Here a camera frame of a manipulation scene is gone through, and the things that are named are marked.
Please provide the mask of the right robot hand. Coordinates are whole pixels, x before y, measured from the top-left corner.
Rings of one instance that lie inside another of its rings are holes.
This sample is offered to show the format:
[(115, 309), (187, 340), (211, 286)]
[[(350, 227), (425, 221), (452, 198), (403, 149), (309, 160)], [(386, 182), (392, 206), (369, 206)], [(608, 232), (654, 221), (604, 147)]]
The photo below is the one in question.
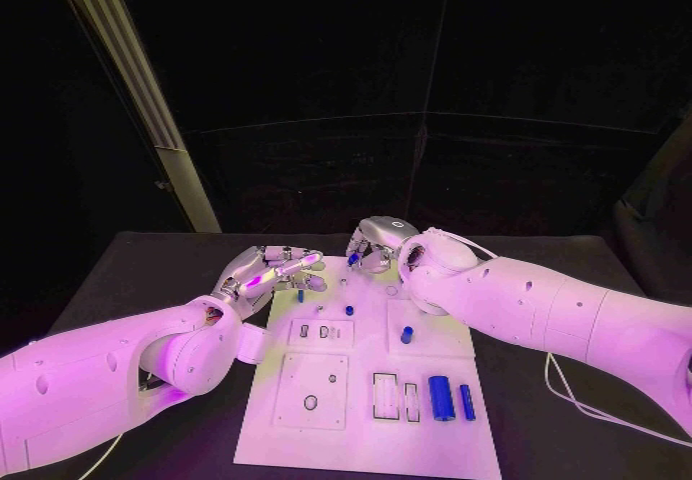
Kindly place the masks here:
[(403, 219), (390, 216), (361, 219), (346, 248), (347, 265), (370, 274), (386, 272), (405, 241), (418, 234)]

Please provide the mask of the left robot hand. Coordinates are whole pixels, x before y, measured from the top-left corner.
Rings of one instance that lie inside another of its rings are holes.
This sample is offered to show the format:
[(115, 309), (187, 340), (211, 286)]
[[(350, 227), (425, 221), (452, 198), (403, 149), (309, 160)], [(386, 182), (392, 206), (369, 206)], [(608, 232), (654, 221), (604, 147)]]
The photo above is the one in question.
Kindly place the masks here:
[(266, 305), (276, 291), (322, 292), (325, 280), (314, 274), (325, 267), (322, 253), (291, 246), (252, 246), (226, 265), (211, 296), (247, 319)]

